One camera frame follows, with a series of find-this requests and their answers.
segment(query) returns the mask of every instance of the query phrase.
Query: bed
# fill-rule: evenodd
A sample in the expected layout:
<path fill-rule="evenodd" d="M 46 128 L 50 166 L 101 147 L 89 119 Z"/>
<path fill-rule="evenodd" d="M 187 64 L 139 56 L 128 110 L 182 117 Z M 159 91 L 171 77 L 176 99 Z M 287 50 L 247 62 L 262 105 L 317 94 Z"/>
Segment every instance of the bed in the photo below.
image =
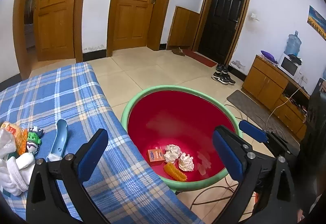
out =
<path fill-rule="evenodd" d="M 203 223 L 143 159 L 88 63 L 46 72 L 0 93 L 0 122 L 44 129 L 35 158 L 48 155 L 56 135 L 55 124 L 61 118 L 68 122 L 65 154 L 75 153 L 99 128 L 108 131 L 108 146 L 84 186 L 111 223 Z M 69 212 L 79 218 L 63 183 L 58 184 Z M 18 197 L 1 195 L 25 219 L 27 192 Z"/>

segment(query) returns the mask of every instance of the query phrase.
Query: red doormat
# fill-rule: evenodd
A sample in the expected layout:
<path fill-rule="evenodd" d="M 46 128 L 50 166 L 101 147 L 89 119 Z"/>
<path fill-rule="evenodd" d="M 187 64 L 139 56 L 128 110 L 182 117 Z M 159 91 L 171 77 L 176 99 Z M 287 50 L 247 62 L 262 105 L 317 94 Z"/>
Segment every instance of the red doormat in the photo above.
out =
<path fill-rule="evenodd" d="M 210 68 L 216 66 L 216 63 L 214 61 L 211 61 L 211 60 L 207 59 L 206 57 L 203 57 L 203 56 L 201 56 L 195 52 L 192 52 L 188 49 L 183 49 L 183 52 L 186 56 L 197 60 L 198 62 L 204 64 L 205 66 L 208 66 Z"/>

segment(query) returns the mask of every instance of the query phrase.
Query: brown shoe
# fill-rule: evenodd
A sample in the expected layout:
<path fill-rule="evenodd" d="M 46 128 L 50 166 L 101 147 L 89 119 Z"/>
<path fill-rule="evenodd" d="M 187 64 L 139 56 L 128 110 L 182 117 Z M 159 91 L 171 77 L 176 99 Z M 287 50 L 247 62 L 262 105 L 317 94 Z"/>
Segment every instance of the brown shoe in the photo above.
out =
<path fill-rule="evenodd" d="M 180 47 L 172 49 L 172 53 L 177 54 L 177 55 L 181 55 L 183 57 L 185 56 L 185 54 L 183 53 L 183 51 L 182 51 L 182 49 Z"/>

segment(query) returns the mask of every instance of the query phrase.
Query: metal screw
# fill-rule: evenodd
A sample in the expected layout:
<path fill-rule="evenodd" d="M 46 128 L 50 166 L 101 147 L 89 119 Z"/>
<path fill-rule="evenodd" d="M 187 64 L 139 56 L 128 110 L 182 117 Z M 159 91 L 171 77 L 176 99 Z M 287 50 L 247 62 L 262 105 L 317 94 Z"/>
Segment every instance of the metal screw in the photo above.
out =
<path fill-rule="evenodd" d="M 253 152 L 248 152 L 248 153 L 247 153 L 247 157 L 248 157 L 249 159 L 253 160 L 253 159 L 256 157 L 256 154 L 253 153 Z"/>
<path fill-rule="evenodd" d="M 37 165 L 41 165 L 41 164 L 43 163 L 43 160 L 44 160 L 44 159 L 38 159 L 38 160 L 36 161 L 36 164 L 37 164 Z"/>
<path fill-rule="evenodd" d="M 65 156 L 65 160 L 72 160 L 73 157 L 74 157 L 74 154 L 69 153 Z"/>
<path fill-rule="evenodd" d="M 286 161 L 286 159 L 282 156 L 279 156 L 278 160 L 279 160 L 279 162 L 282 162 L 282 163 L 284 163 Z"/>

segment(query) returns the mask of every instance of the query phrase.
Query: black door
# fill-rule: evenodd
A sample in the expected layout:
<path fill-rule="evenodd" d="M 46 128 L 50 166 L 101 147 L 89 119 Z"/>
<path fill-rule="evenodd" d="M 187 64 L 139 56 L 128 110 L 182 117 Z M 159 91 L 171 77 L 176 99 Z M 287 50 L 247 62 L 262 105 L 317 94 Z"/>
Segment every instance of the black door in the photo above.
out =
<path fill-rule="evenodd" d="M 224 63 L 244 0 L 212 0 L 198 52 Z"/>

